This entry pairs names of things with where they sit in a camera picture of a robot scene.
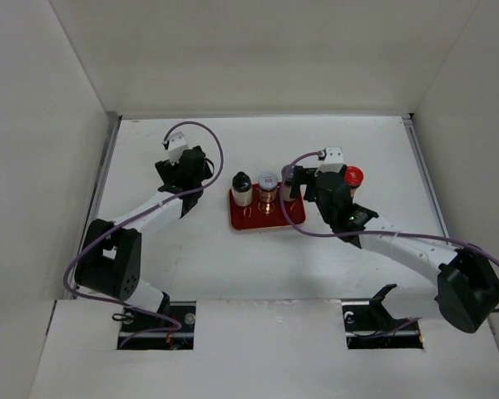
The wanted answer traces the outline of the squat red-lid sauce jar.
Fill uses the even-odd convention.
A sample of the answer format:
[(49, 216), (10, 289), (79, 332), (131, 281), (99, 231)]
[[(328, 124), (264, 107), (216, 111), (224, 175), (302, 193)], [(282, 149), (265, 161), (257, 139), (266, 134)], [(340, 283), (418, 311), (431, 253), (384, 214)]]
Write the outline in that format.
[(356, 166), (348, 166), (345, 175), (344, 181), (349, 187), (349, 192), (351, 197), (354, 197), (357, 189), (363, 183), (364, 174), (363, 172)]

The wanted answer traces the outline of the black-top salt grinder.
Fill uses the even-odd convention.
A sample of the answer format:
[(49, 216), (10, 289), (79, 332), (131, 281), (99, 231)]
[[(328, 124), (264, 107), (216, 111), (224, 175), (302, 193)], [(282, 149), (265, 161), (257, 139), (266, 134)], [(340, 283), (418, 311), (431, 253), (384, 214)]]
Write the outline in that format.
[(282, 185), (280, 194), (284, 202), (293, 202), (295, 197), (292, 196), (291, 191), (294, 183), (294, 167), (285, 165), (281, 170)]

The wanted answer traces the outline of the black-cap white bottle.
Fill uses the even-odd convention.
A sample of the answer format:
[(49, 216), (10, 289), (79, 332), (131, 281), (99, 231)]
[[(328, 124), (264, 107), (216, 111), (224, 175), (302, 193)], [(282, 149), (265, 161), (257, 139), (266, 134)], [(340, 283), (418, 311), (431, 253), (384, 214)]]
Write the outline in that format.
[(240, 171), (232, 178), (231, 194), (237, 206), (246, 207), (251, 204), (253, 185), (245, 172)]

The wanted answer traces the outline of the grey-lid condiment jar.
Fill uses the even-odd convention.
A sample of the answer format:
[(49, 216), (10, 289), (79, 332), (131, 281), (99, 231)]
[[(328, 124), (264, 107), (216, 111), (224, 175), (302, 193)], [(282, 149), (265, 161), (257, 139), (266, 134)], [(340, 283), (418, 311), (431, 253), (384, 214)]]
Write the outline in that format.
[(275, 200), (279, 186), (279, 178), (273, 172), (263, 172), (257, 183), (257, 195), (259, 199), (258, 210), (263, 214), (274, 212)]

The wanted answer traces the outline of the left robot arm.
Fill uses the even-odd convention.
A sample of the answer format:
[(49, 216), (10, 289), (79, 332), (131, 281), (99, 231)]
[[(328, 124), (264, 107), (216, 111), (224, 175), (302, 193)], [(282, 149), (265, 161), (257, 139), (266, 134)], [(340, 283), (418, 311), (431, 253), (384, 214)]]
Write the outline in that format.
[(86, 251), (77, 262), (75, 282), (117, 303), (141, 311), (151, 331), (170, 321), (168, 294), (141, 276), (143, 239), (186, 216), (203, 195), (205, 180), (213, 177), (213, 164), (200, 146), (184, 149), (180, 158), (156, 163), (163, 185), (143, 205), (119, 219), (95, 219), (89, 225)]

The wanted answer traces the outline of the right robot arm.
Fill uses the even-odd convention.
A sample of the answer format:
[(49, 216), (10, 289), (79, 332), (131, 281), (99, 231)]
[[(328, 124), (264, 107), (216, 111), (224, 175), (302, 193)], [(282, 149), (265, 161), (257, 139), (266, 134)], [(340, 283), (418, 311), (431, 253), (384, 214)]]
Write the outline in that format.
[(285, 177), (293, 197), (316, 204), (330, 237), (380, 254), (429, 280), (442, 317), (456, 329), (475, 333), (499, 310), (499, 278), (491, 260), (470, 244), (446, 237), (400, 231), (377, 212), (355, 203), (363, 172), (343, 165), (337, 171), (294, 166)]

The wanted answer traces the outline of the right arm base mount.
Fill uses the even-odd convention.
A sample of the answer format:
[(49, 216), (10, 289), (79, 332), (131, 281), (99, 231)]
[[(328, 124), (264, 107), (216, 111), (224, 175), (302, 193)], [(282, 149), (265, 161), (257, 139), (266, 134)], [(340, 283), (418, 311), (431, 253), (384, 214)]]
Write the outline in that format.
[(423, 349), (420, 318), (394, 318), (383, 306), (397, 287), (383, 286), (371, 298), (341, 301), (345, 340), (350, 350)]

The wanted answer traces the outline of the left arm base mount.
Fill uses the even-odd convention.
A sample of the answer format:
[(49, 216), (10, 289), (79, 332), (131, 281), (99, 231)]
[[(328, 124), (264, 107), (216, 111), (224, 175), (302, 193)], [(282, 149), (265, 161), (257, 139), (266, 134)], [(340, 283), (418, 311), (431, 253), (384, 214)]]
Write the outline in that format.
[(196, 302), (172, 302), (171, 321), (124, 308), (111, 319), (119, 323), (116, 348), (124, 351), (184, 351), (194, 349)]

